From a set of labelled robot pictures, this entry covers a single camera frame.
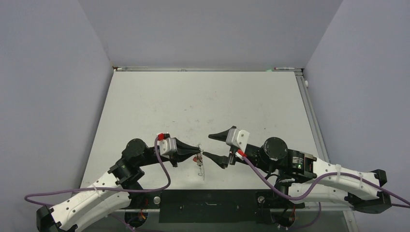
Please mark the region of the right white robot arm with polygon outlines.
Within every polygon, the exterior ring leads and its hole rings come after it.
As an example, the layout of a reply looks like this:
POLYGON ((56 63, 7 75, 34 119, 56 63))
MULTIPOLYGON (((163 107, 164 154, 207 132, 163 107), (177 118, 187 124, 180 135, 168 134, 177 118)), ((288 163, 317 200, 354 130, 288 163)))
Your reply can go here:
POLYGON ((386 172, 355 171, 330 164, 312 154, 288 148, 278 137, 267 138, 262 145, 249 143, 246 130, 231 127, 210 134, 212 140, 229 146, 227 156, 205 155, 219 167, 242 163, 273 191, 274 203, 336 203, 367 214, 379 214, 392 206, 391 195, 382 189, 386 172))

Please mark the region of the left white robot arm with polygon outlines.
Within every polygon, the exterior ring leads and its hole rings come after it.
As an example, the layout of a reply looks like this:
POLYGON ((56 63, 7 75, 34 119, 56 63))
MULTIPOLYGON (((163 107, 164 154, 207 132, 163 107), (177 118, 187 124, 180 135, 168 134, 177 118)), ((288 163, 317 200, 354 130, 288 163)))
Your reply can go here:
POLYGON ((166 171, 164 163, 173 167, 202 151, 160 134, 153 147, 141 139, 130 140, 115 164, 89 187, 75 190, 74 195, 54 206, 42 206, 36 212, 36 228, 40 232, 81 232, 112 212, 128 206, 138 208, 143 204, 144 194, 159 192, 170 186, 143 189, 139 179, 144 176, 143 166, 158 163, 166 171))

